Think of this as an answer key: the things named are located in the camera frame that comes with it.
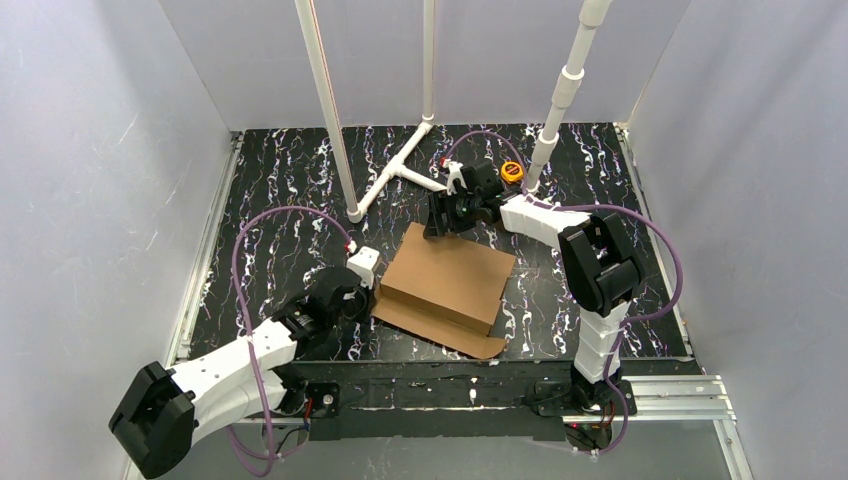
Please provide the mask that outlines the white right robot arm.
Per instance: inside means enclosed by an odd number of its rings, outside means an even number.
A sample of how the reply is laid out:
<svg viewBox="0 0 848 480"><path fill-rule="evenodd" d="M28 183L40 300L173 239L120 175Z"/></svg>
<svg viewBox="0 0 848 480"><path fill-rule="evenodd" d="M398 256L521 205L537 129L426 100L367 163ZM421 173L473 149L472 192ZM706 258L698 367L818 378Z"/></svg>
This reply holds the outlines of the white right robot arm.
<svg viewBox="0 0 848 480"><path fill-rule="evenodd" d="M568 291L580 307L574 359L577 377L590 387L615 384L620 356L615 342L645 269L616 215L581 213L507 188L491 168L445 160L448 179L428 198L424 237L459 234L480 223L524 235L556 250Z"/></svg>

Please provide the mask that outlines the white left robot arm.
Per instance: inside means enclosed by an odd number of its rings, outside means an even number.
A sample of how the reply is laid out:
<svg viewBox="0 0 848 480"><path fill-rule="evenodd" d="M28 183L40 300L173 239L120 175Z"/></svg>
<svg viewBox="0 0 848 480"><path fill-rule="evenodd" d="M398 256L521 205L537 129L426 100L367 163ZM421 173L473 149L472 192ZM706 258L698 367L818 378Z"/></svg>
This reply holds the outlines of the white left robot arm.
<svg viewBox="0 0 848 480"><path fill-rule="evenodd" d="M264 408L286 416L333 417L340 388L302 375L292 361L321 346L345 321L363 322L375 275L364 267L328 267L314 283L253 330L197 359L135 375L108 428L139 474L171 471L207 435Z"/></svg>

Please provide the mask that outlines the brown cardboard box sheet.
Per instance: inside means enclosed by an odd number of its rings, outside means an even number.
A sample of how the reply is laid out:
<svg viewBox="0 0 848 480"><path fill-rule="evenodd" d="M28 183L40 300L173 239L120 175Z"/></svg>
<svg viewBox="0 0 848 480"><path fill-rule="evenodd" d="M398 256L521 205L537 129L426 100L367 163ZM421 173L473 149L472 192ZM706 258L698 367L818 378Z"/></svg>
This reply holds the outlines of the brown cardboard box sheet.
<svg viewBox="0 0 848 480"><path fill-rule="evenodd" d="M383 274L373 315L474 359L498 356L491 331L516 257L459 237L424 236L411 223Z"/></svg>

